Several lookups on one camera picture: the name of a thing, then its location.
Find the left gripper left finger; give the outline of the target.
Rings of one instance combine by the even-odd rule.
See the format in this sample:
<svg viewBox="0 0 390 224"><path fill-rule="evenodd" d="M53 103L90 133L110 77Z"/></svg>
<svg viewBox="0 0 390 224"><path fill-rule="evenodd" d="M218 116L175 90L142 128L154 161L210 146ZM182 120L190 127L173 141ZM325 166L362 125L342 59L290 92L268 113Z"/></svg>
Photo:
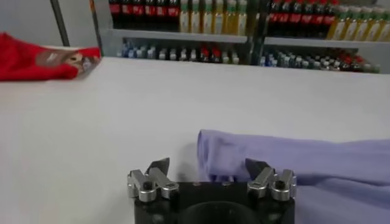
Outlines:
<svg viewBox="0 0 390 224"><path fill-rule="evenodd" d="M130 198L144 203L153 202L158 192L164 199L173 200L179 194L179 184L168 177L170 158L153 161L145 171L131 170L127 176L127 191Z"/></svg>

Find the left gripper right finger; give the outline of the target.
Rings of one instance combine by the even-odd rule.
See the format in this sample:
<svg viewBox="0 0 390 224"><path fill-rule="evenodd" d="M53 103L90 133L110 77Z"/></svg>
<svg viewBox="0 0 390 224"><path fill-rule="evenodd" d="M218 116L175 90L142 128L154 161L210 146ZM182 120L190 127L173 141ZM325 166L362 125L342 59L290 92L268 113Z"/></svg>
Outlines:
<svg viewBox="0 0 390 224"><path fill-rule="evenodd" d="M267 195L276 201L294 199L297 190L297 177L292 170L284 169L279 175L273 167L264 161L245 159L245 166L250 175L247 192L256 199Z"/></svg>

